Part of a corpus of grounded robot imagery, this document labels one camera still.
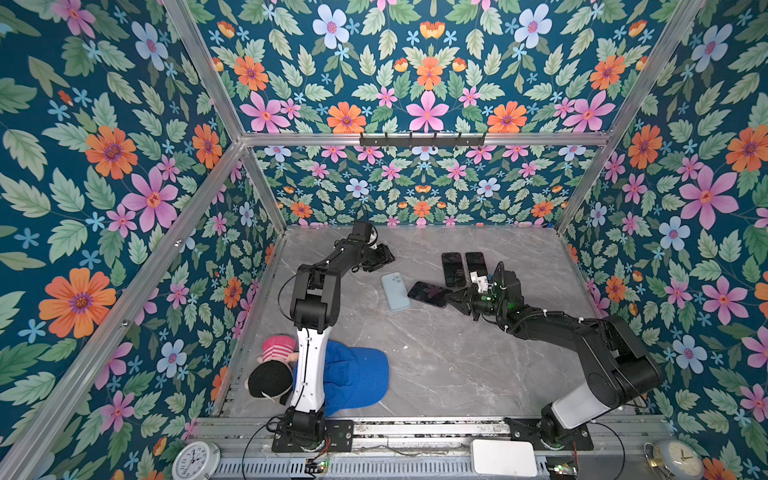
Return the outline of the silver alarm clock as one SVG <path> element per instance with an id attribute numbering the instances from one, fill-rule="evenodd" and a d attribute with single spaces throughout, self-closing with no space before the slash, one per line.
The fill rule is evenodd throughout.
<path id="1" fill-rule="evenodd" d="M 643 453 L 657 479 L 699 480 L 704 477 L 702 458 L 680 440 L 648 442 L 643 447 Z"/>

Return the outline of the blue-edged smartphone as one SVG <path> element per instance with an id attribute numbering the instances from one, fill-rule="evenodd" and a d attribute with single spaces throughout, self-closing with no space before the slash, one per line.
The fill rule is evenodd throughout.
<path id="1" fill-rule="evenodd" d="M 448 305 L 447 296 L 451 293 L 451 290 L 427 283 L 424 281 L 417 281 L 408 291 L 407 296 L 414 301 L 431 305 L 437 308 L 445 308 Z"/>

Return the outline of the black hook rail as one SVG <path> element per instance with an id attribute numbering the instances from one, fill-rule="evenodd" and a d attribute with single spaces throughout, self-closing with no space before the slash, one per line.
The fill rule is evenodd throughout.
<path id="1" fill-rule="evenodd" d="M 485 134 L 464 133 L 380 133 L 361 134 L 358 137 L 358 144 L 361 147 L 437 147 L 451 149 L 483 146 L 485 141 Z"/>

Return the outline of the silver-edged smartphone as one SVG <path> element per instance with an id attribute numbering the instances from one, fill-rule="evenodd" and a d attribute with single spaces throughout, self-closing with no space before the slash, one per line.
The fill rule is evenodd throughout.
<path id="1" fill-rule="evenodd" d="M 464 262 L 459 252 L 441 254 L 445 285 L 450 289 L 461 289 L 467 285 Z"/>

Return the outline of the blue baseball cap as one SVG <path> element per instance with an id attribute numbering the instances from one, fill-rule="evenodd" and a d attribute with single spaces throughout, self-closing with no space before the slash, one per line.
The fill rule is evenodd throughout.
<path id="1" fill-rule="evenodd" d="M 387 394 L 389 380 L 390 366 L 384 352 L 330 341 L 323 379 L 326 415 L 379 403 Z"/>

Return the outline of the light blue phone case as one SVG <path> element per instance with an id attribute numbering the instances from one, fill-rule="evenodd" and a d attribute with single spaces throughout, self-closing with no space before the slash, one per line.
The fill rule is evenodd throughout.
<path id="1" fill-rule="evenodd" d="M 392 312 L 401 312 L 411 308 L 412 302 L 408 297 L 404 277 L 399 272 L 385 274 L 381 277 L 381 285 Z"/>

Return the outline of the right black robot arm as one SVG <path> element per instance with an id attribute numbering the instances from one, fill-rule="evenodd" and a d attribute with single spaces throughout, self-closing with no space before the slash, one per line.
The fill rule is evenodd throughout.
<path id="1" fill-rule="evenodd" d="M 644 342 L 618 316 L 585 318 L 526 303 L 513 271 L 498 263 L 493 276 L 446 295 L 449 305 L 477 321 L 492 316 L 501 332 L 577 354 L 584 381 L 541 410 L 534 436 L 548 449 L 573 442 L 583 427 L 661 386 L 664 374 Z"/>

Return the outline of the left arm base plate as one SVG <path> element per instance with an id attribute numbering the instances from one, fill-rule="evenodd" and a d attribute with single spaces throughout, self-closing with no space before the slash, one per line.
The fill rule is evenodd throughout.
<path id="1" fill-rule="evenodd" d="M 274 453 L 316 454 L 322 451 L 350 452 L 354 438 L 351 420 L 327 420 L 302 425 L 283 422 L 274 434 L 271 451 Z"/>

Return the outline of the white wall clock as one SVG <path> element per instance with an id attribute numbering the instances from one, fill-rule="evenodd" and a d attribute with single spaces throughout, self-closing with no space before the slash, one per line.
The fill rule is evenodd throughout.
<path id="1" fill-rule="evenodd" d="M 221 462 L 220 448 L 210 442 L 187 444 L 176 456 L 171 470 L 173 480 L 210 480 Z"/>

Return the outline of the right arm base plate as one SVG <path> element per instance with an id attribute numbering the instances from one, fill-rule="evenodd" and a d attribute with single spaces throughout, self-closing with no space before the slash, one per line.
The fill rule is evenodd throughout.
<path id="1" fill-rule="evenodd" d="M 554 418 L 504 417 L 511 440 L 531 443 L 535 450 L 561 451 L 565 449 L 590 451 L 594 449 L 585 425 L 565 429 Z"/>

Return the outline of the pink-edged smartphone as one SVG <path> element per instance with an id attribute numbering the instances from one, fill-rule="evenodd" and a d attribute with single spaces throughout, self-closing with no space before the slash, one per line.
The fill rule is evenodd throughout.
<path id="1" fill-rule="evenodd" d="M 475 274 L 477 277 L 488 275 L 486 260 L 482 252 L 466 252 L 465 260 L 470 275 Z"/>

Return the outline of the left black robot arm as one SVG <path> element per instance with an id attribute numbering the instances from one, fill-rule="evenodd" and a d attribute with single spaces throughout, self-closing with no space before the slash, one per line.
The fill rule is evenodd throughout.
<path id="1" fill-rule="evenodd" d="M 325 258 L 298 267 L 288 315 L 299 342 L 297 379 L 288 407 L 292 420 L 317 422 L 325 416 L 326 351 L 339 318 L 343 277 L 360 270 L 373 272 L 393 261 L 389 248 L 379 243 L 376 227 L 356 221 Z"/>

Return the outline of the black plush toy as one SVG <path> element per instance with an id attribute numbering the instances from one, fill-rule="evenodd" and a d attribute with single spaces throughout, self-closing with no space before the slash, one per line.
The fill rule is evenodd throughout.
<path id="1" fill-rule="evenodd" d="M 281 400 L 294 387 L 294 368 L 298 361 L 298 342 L 288 335 L 275 335 L 262 344 L 257 366 L 245 381 L 253 398 Z"/>

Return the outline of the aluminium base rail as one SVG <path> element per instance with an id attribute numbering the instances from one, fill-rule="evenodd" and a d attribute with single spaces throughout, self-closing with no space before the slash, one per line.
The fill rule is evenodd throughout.
<path id="1" fill-rule="evenodd" d="M 264 418 L 213 418 L 200 421 L 193 439 L 217 445 L 222 479 L 516 479 L 473 471 L 470 444 L 475 439 L 511 440 L 501 416 L 358 417 L 350 452 L 274 453 L 276 425 Z M 605 478 L 644 466 L 643 447 L 671 439 L 658 415 L 608 415 L 585 425 L 594 449 L 535 450 L 535 479 L 588 479 L 597 467 Z"/>

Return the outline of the white rectangular box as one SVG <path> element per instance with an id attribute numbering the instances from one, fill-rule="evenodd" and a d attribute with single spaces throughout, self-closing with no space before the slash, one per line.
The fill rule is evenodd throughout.
<path id="1" fill-rule="evenodd" d="M 533 444 L 510 440 L 475 439 L 470 444 L 473 471 L 480 475 L 533 479 L 538 475 Z"/>

